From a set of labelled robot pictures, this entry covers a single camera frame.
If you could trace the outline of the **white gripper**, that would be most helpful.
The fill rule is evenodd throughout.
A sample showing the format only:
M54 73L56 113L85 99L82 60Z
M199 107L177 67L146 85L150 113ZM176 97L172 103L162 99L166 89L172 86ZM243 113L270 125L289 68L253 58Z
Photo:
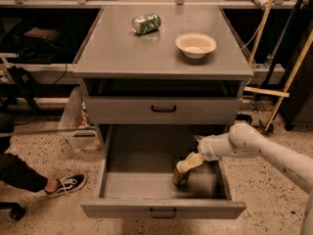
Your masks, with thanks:
M177 163L177 170L185 173L203 163L211 162L223 157L231 157L235 154L235 146L231 143L229 134L200 136L198 139L198 152L192 152L183 161Z

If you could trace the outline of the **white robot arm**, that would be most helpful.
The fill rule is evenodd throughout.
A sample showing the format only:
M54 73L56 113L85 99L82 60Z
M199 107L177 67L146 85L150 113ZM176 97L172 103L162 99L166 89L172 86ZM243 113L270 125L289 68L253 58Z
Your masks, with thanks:
M313 159L272 142L247 123L234 124L228 133L210 136L196 135L197 152L179 161L173 169L173 183L186 185L189 171L203 162L223 157L261 157L309 195L300 235L313 235Z

